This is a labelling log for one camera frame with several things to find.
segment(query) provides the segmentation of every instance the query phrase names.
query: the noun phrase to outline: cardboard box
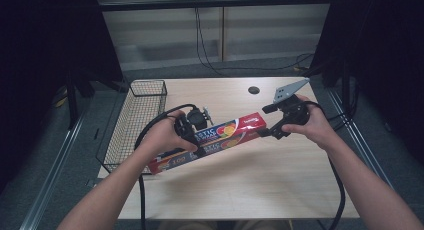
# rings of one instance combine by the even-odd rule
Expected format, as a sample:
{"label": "cardboard box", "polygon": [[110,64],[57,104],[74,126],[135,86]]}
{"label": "cardboard box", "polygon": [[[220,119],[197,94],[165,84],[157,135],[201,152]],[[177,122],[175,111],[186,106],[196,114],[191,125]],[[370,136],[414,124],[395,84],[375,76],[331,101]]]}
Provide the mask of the cardboard box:
{"label": "cardboard box", "polygon": [[[234,147],[259,137],[257,131],[266,128],[266,122],[259,113],[249,114],[232,121],[213,126],[195,133],[195,137],[206,156]],[[165,158],[155,158],[148,167],[157,174],[199,159],[192,152],[182,151]]]}

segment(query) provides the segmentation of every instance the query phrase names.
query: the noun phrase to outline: black cable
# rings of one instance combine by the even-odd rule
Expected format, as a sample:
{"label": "black cable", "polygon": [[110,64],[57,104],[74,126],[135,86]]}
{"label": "black cable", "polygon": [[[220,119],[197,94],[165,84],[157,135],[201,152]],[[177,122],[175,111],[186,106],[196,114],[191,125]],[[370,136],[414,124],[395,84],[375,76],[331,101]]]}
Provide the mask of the black cable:
{"label": "black cable", "polygon": [[[147,134],[147,132],[150,130],[150,128],[153,127],[153,125],[155,125],[156,123],[158,123],[159,121],[165,119],[168,117],[168,114],[171,112],[174,112],[178,109],[182,109],[185,107],[192,107],[193,109],[198,109],[196,107],[196,105],[194,104],[184,104],[175,108],[172,108],[168,111],[165,111],[161,114],[159,114],[157,117],[155,117],[153,120],[151,120],[146,127],[144,127],[144,129],[141,131],[141,133],[138,135],[137,140],[135,141],[134,144],[134,151],[137,149],[137,147],[140,145],[141,141],[143,140],[144,136]],[[143,174],[141,174],[138,177],[138,185],[140,187],[140,221],[141,221],[141,229],[142,230],[147,230],[146,228],[146,199],[145,199],[145,189],[144,189],[144,180],[143,180]]]}
{"label": "black cable", "polygon": [[317,220],[318,225],[321,227],[322,230],[327,230],[327,228],[324,226],[324,224],[322,224],[322,222],[320,220]]}
{"label": "black cable", "polygon": [[342,121],[333,127],[334,131],[340,130],[341,128],[343,128],[343,126],[345,126],[346,124],[350,123],[353,120],[353,117],[355,116],[357,106],[358,106],[359,91],[360,91],[359,83],[358,81],[355,80],[355,89],[353,92],[352,102],[350,103],[350,111],[349,111],[350,115],[346,115],[345,112],[342,112],[336,116],[327,118],[328,121],[333,121],[339,117],[343,117]]}
{"label": "black cable", "polygon": [[[224,67],[224,68],[216,68],[216,67],[212,66],[212,64],[210,63],[209,58],[208,58],[208,55],[206,53],[205,44],[204,44],[204,41],[203,41],[203,33],[202,33],[201,24],[200,24],[200,15],[199,15],[199,9],[198,8],[195,8],[195,14],[196,14],[196,49],[197,49],[197,57],[199,58],[200,63],[204,67],[213,70],[218,75],[221,75],[221,76],[224,76],[224,77],[229,77],[228,75],[225,75],[223,73],[218,72],[218,70],[263,70],[263,71],[284,70],[284,69],[287,69],[287,68],[290,68],[290,67],[294,67],[296,65],[299,65],[299,63],[307,60],[308,58],[310,58],[312,56],[314,56],[313,53],[303,53],[303,54],[300,54],[300,55],[298,55],[296,57],[296,62],[294,62],[293,64],[289,64],[287,66],[284,66],[284,67],[279,67],[279,68],[251,68],[251,67],[236,67],[236,68],[234,68],[234,67]],[[202,61],[202,59],[200,57],[200,54],[199,54],[199,34],[200,34],[200,40],[201,40],[201,43],[202,43],[203,53],[205,55],[205,59],[206,59],[207,64]]]}
{"label": "black cable", "polygon": [[[325,116],[325,112],[324,112],[323,108],[318,103],[312,102],[312,101],[304,101],[304,104],[306,104],[306,105],[314,105],[314,106],[318,107],[319,109],[321,109],[322,113]],[[330,158],[328,158],[328,161],[330,162],[331,170],[333,170],[333,174],[334,174],[334,177],[336,178],[337,186],[339,187],[339,190],[340,190],[340,203],[339,203],[339,207],[337,209],[336,216],[334,217],[333,222],[332,222],[332,224],[331,224],[331,226],[329,228],[329,230],[334,230],[334,229],[336,229],[337,224],[339,223],[340,218],[342,217],[343,210],[344,210],[344,207],[345,207],[345,204],[346,204],[346,194],[345,194],[345,191],[344,191],[343,182],[340,179],[339,174],[337,173],[337,170],[336,170],[336,168],[333,165],[333,162],[331,161]]]}
{"label": "black cable", "polygon": [[340,190],[340,203],[339,203],[339,208],[337,209],[337,213],[336,216],[333,219],[333,223],[331,224],[329,230],[334,230],[337,227],[337,224],[339,223],[342,214],[343,214],[343,210],[346,204],[346,194],[344,191],[344,186],[343,186],[343,182],[339,177],[339,174],[336,171],[336,168],[333,165],[333,162],[331,162],[331,159],[328,158],[328,161],[330,162],[331,165],[331,169],[333,170],[334,173],[334,177],[336,178],[337,181],[337,185],[339,186],[339,190]]}

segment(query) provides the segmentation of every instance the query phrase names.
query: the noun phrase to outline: wire basket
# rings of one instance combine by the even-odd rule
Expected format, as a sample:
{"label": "wire basket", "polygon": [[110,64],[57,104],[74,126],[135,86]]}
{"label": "wire basket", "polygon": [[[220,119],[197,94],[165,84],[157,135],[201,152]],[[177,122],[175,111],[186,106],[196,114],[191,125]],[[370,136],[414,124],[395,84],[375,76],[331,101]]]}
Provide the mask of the wire basket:
{"label": "wire basket", "polygon": [[[168,92],[163,80],[135,80],[130,85],[118,120],[105,152],[98,151],[97,159],[110,173],[133,151],[143,128],[164,112]],[[150,173],[148,168],[143,173]]]}

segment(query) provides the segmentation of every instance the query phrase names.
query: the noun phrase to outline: hand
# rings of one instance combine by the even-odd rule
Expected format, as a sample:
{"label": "hand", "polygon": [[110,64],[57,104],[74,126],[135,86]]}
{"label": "hand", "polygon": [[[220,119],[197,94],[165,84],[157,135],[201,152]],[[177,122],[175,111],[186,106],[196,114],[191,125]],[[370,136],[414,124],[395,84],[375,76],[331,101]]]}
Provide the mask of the hand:
{"label": "hand", "polygon": [[167,118],[153,125],[141,141],[140,146],[148,144],[155,151],[155,155],[171,151],[175,148],[182,148],[191,152],[196,151],[196,145],[182,139],[174,130],[175,119],[184,114],[181,110],[169,113]]}
{"label": "hand", "polygon": [[[297,95],[302,101],[309,101],[305,96]],[[305,125],[285,124],[281,127],[284,132],[299,133],[305,135],[309,140],[315,142],[320,148],[327,150],[338,138],[336,132],[328,123],[324,113],[314,105],[308,105],[309,121]]]}

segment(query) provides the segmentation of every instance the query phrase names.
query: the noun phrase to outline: wooden table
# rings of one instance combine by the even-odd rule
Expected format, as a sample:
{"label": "wooden table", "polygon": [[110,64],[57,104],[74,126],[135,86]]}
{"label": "wooden table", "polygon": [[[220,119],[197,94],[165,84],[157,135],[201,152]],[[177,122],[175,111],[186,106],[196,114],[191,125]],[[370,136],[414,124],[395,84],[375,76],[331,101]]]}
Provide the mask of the wooden table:
{"label": "wooden table", "polygon": [[[272,103],[276,88],[301,79],[166,79],[166,109],[185,103],[207,106],[215,124],[259,112],[271,127],[282,112],[267,115],[262,107]],[[250,94],[251,86],[259,94]],[[316,101],[309,84],[298,94]],[[101,169],[99,177],[105,175]],[[255,139],[147,176],[145,190],[148,219],[333,218],[340,201],[326,153],[298,134]],[[359,217],[348,196],[343,217]],[[140,218],[138,183],[119,218]]]}

